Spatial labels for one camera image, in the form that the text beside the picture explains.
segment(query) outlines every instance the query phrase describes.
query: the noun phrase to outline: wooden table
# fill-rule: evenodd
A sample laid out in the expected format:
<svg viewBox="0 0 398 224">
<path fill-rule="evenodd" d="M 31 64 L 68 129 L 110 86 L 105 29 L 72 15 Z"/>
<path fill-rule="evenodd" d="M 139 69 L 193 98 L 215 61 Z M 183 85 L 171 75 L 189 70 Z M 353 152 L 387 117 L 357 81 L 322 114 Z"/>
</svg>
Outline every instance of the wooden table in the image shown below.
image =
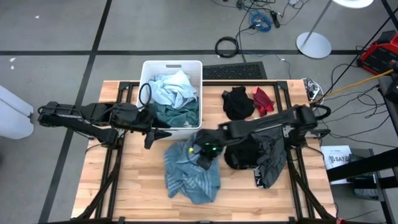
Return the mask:
<svg viewBox="0 0 398 224">
<path fill-rule="evenodd" d="M 302 80 L 288 80 L 292 105 L 307 105 L 307 95 Z M 116 101 L 119 81 L 105 81 L 99 102 Z M 275 101 L 271 86 L 260 86 Z M 246 93 L 252 98 L 252 86 Z M 204 128 L 216 128 L 229 121 L 223 111 L 223 90 L 231 86 L 203 87 Z M 138 88 L 133 89 L 131 103 L 137 101 Z M 257 110 L 248 119 L 259 117 Z M 308 145 L 319 149 L 316 139 L 308 139 Z M 252 170 L 233 170 L 220 161 L 221 189 L 213 203 L 194 205 L 189 198 L 177 194 L 168 198 L 164 182 L 164 151 L 173 141 L 156 141 L 150 150 L 144 149 L 144 137 L 140 133 L 127 134 L 116 193 L 114 219 L 141 221 L 287 221 L 295 217 L 294 200 L 287 165 L 270 189 L 259 189 L 254 183 Z M 98 144 L 90 141 L 88 147 Z M 104 166 L 106 149 L 95 147 L 87 152 L 76 195 L 72 217 L 78 216 L 97 193 Z M 333 197 L 322 156 L 313 150 L 303 150 L 308 184 L 320 203 L 332 215 L 336 213 Z M 307 217 L 305 197 L 299 188 L 303 214 Z M 106 215 L 109 190 L 105 196 L 103 216 Z"/>
</svg>

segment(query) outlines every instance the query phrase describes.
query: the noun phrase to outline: white laundry basket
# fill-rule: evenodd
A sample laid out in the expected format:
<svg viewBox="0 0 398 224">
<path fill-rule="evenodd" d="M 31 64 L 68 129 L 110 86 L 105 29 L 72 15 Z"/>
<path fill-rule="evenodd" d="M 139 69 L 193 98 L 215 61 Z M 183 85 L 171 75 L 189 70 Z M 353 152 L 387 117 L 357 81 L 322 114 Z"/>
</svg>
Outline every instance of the white laundry basket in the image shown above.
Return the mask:
<svg viewBox="0 0 398 224">
<path fill-rule="evenodd" d="M 202 116 L 202 63 L 197 60 L 148 60 L 144 62 L 142 66 L 141 79 L 139 82 L 139 88 L 144 83 L 155 75 L 174 75 L 179 70 L 182 70 L 186 75 L 189 76 L 191 85 L 197 90 L 199 100 L 199 118 L 198 127 L 195 128 L 160 128 L 161 130 L 172 133 L 170 137 L 164 138 L 164 140 L 178 140 L 187 139 L 191 134 L 197 132 L 201 127 L 201 116 Z M 149 97 L 149 91 L 144 88 L 141 93 L 142 102 L 146 102 Z M 137 96 L 137 106 L 142 106 Z"/>
</svg>

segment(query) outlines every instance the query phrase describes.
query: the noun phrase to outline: blue striped towel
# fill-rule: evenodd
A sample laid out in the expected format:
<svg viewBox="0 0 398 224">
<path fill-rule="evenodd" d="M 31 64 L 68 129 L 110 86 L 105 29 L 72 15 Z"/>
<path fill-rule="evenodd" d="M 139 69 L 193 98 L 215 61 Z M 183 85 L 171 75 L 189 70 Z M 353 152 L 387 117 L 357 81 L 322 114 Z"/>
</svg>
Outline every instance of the blue striped towel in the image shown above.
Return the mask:
<svg viewBox="0 0 398 224">
<path fill-rule="evenodd" d="M 194 136 L 187 141 L 172 144 L 164 153 L 165 182 L 169 197 L 183 193 L 192 203 L 214 202 L 221 187 L 218 160 L 214 159 L 208 170 L 196 166 L 200 147 L 194 145 L 194 153 L 189 153 Z"/>
</svg>

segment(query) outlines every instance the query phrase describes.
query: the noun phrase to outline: power strip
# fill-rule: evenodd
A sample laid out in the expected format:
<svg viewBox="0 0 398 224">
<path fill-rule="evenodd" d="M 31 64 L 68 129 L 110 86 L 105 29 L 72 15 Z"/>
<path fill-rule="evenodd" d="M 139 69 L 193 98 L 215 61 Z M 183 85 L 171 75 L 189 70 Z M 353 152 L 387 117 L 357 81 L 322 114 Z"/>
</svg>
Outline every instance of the power strip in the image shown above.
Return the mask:
<svg viewBox="0 0 398 224">
<path fill-rule="evenodd" d="M 289 4 L 291 6 L 294 6 L 295 4 L 297 4 L 299 2 L 299 0 L 289 0 Z"/>
</svg>

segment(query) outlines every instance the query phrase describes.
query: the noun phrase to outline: white lamp base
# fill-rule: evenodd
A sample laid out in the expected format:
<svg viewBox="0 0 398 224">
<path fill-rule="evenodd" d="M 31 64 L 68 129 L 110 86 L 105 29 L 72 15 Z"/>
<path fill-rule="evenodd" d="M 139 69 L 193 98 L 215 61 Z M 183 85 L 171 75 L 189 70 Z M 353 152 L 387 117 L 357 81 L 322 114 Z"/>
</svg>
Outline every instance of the white lamp base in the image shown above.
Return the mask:
<svg viewBox="0 0 398 224">
<path fill-rule="evenodd" d="M 297 48 L 304 55 L 310 58 L 324 58 L 331 53 L 331 44 L 326 37 L 316 32 L 313 32 L 307 43 L 303 45 L 304 40 L 307 38 L 309 32 L 300 34 L 296 40 Z"/>
</svg>

